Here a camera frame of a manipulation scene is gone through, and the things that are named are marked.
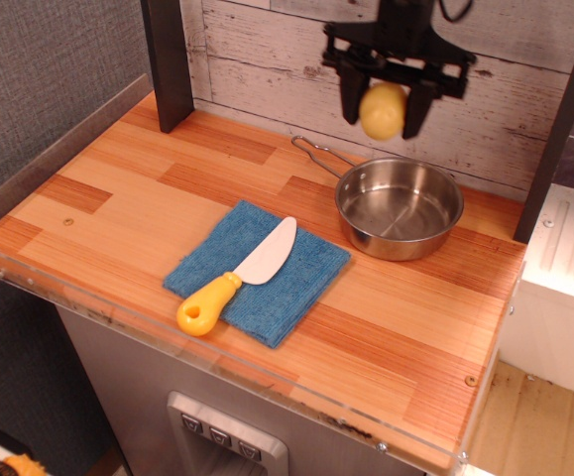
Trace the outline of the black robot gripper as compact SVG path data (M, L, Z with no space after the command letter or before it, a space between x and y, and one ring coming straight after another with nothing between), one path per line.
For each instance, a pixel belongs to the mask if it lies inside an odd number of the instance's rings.
M359 119L371 77L413 86L406 102L404 140L419 134L436 96L464 96L476 57L436 33L434 8L433 1L381 1L374 21L324 25L327 46L322 63L338 72L348 124Z

